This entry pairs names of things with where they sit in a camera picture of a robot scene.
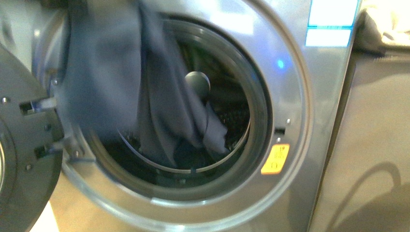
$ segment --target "silver machine panel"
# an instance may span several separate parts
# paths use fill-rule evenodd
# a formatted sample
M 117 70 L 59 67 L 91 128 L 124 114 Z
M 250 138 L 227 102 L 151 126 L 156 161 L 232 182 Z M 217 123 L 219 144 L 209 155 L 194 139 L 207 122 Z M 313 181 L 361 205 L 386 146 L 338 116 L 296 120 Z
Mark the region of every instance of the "silver machine panel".
M 241 83 L 242 88 L 246 90 L 248 84 L 257 83 L 261 91 L 254 95 L 263 96 L 265 104 L 264 107 L 253 105 L 250 100 L 252 92 L 246 93 L 251 118 L 248 135 L 258 140 L 248 141 L 243 151 L 244 154 L 248 152 L 246 157 L 240 156 L 221 177 L 203 186 L 167 189 L 131 176 L 133 183 L 148 189 L 146 192 L 149 194 L 139 192 L 139 188 L 130 187 L 129 182 L 119 177 L 121 175 L 114 174 L 107 167 L 115 168 L 118 164 L 111 158 L 102 160 L 98 153 L 106 151 L 97 149 L 99 142 L 68 121 L 64 110 L 59 108 L 59 83 L 63 81 L 64 54 L 70 36 L 67 12 L 63 9 L 42 9 L 35 3 L 31 3 L 31 7 L 20 8 L 9 2 L 3 4 L 5 8 L 12 9 L 11 12 L 25 12 L 28 8 L 37 12 L 30 22 L 33 25 L 31 36 L 25 42 L 16 40 L 15 50 L 11 51 L 19 59 L 27 59 L 27 55 L 30 55 L 32 63 L 26 63 L 26 66 L 31 68 L 48 94 L 57 99 L 57 112 L 65 133 L 62 164 L 65 175 L 60 178 L 64 178 L 61 181 L 66 182 L 65 178 L 68 178 L 84 196 L 109 212 L 112 216 L 101 213 L 105 218 L 104 223 L 110 223 L 108 218 L 113 224 L 124 224 L 116 228 L 92 223 L 86 229 L 136 232 L 306 231 L 315 205 L 351 52 L 353 20 L 359 1 L 348 1 L 352 6 L 351 25 L 330 28 L 333 29 L 331 33 L 336 31 L 347 35 L 345 41 L 338 44 L 329 43 L 330 37 L 328 40 L 325 38 L 324 42 L 315 40 L 317 37 L 313 36 L 314 32 L 329 28 L 309 22 L 309 19 L 313 20 L 311 9 L 318 10 L 316 6 L 319 3 L 330 6 L 325 4 L 326 1 L 148 2 L 170 17 L 171 27 L 175 24 L 188 25 L 185 29 L 174 29 L 177 37 L 178 32 L 189 34 L 187 38 L 196 43 L 206 43 L 211 37 L 218 38 L 222 42 L 215 44 L 215 47 L 222 50 L 232 48 L 234 51 L 222 62 L 235 65 L 236 56 L 241 57 L 238 60 L 246 61 L 244 67 L 250 67 L 252 71 L 249 82 Z M 18 14 L 9 15 L 12 27 L 17 24 L 13 15 Z M 19 37 L 18 33 L 18 29 L 15 30 L 16 37 Z M 20 48 L 19 43 L 28 43 L 31 47 Z M 207 46 L 209 50 L 215 49 L 209 44 Z M 258 128 L 257 122 L 252 123 L 252 118 L 260 117 L 264 118 L 263 128 Z M 274 145 L 289 145 L 286 162 L 278 173 L 262 174 L 261 170 L 270 160 Z M 255 146 L 258 152 L 251 154 Z M 234 179 L 236 175 L 241 182 L 230 186 L 231 182 L 227 180 Z M 56 191 L 69 190 L 57 186 Z M 190 196 L 195 196 L 201 191 L 210 193 L 188 200 L 164 197 L 167 193 L 177 195 L 178 192 L 187 192 L 188 195 L 191 192 Z M 61 197 L 59 200 L 65 201 L 65 194 L 57 195 Z M 78 211 L 76 222 L 72 223 L 81 224 L 82 219 L 86 218 L 81 214 L 87 212 L 81 212 L 81 209 Z M 92 220 L 98 221 L 100 213 L 95 215 Z

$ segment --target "gray cloth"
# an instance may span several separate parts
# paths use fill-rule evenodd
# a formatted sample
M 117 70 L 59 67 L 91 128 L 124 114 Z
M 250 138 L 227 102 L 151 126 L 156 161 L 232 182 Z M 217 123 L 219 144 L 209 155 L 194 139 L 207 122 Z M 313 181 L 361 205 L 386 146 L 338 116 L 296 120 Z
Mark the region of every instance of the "gray cloth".
M 131 131 L 141 153 L 178 167 L 175 150 L 189 143 L 220 160 L 226 128 L 186 83 L 188 73 L 162 19 L 140 1 L 69 2 L 71 34 L 64 105 L 72 121 L 103 140 Z

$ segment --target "blue indicator light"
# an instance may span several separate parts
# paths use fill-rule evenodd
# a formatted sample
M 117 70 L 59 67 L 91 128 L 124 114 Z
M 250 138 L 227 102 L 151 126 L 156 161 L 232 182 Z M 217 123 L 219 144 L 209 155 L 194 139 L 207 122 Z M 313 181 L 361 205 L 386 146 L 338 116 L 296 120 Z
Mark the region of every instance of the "blue indicator light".
M 283 61 L 280 59 L 280 60 L 278 60 L 278 67 L 280 68 L 280 69 L 283 69 L 284 67 L 285 67 L 285 63 L 283 63 Z

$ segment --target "yellow label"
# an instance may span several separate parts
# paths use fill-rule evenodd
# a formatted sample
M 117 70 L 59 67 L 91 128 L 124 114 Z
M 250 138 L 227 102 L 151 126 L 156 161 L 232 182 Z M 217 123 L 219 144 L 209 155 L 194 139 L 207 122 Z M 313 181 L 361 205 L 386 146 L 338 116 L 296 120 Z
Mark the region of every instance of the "yellow label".
M 265 165 L 261 169 L 262 175 L 279 174 L 285 165 L 289 153 L 289 144 L 276 144 L 272 147 Z

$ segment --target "screw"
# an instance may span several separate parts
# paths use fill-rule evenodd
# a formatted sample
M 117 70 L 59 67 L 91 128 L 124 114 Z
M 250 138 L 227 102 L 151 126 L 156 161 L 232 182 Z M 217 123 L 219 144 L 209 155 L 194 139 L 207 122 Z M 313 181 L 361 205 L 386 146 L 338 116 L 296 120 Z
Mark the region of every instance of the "screw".
M 79 158 L 79 157 L 80 157 L 80 152 L 79 152 L 79 151 L 75 151 L 75 152 L 74 152 L 74 157 Z
M 1 103 L 2 103 L 3 105 L 9 103 L 9 101 L 10 101 L 10 99 L 9 99 L 9 98 L 6 98 L 6 97 L 4 97 L 4 98 L 1 99 Z
M 45 131 L 49 131 L 50 129 L 51 129 L 51 125 L 50 125 L 50 124 L 47 124 L 47 125 L 44 126 L 44 130 L 45 130 Z

